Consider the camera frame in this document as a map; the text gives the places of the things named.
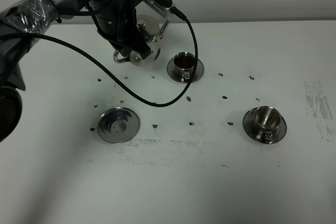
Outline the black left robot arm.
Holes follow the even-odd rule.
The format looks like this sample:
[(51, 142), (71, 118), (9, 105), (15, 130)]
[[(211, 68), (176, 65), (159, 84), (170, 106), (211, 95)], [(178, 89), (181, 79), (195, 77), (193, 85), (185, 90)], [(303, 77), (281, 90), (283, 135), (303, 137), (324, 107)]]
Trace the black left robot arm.
[(74, 16), (91, 16), (99, 34), (119, 53), (150, 48), (137, 28), (134, 0), (22, 0), (1, 12), (1, 139), (17, 126), (22, 114), (19, 91), (26, 89), (19, 61), (53, 22)]

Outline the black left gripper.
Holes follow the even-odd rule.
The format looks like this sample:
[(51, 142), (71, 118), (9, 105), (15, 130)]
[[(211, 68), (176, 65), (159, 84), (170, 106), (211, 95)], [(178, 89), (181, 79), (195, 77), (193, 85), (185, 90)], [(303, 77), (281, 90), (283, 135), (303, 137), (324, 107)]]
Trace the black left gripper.
[(94, 16), (100, 35), (116, 48), (122, 48), (122, 55), (137, 52), (142, 59), (151, 54), (151, 49), (136, 28), (135, 7), (131, 0), (76, 0), (76, 11), (91, 7), (89, 15)]

